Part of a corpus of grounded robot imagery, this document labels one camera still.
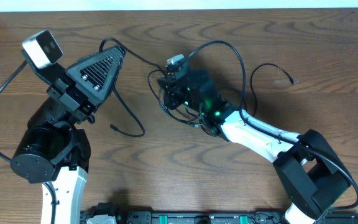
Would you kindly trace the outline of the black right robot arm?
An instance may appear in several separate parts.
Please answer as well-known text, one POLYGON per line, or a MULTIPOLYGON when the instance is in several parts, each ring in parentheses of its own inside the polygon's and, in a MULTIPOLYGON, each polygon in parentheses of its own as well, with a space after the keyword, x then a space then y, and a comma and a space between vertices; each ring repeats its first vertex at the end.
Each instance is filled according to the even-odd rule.
POLYGON ((159 78, 164 105, 196 111, 199 126, 210 135, 243 145, 270 161, 291 200, 285 223, 315 223, 351 186, 351 176, 332 147, 314 130, 284 131, 252 117, 221 98, 205 70, 159 78))

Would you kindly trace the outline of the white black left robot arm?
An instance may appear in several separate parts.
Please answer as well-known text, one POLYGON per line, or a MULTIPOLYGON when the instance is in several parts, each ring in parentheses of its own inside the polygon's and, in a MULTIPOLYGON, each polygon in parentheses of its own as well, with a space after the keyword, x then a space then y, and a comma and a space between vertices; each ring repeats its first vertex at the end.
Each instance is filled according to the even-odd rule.
POLYGON ((77 60, 32 71, 47 85, 48 98, 27 123, 11 169, 31 184, 42 184, 42 223, 79 223, 87 182, 90 142, 76 124, 95 122, 94 113, 111 95, 126 51, 115 45, 77 60))

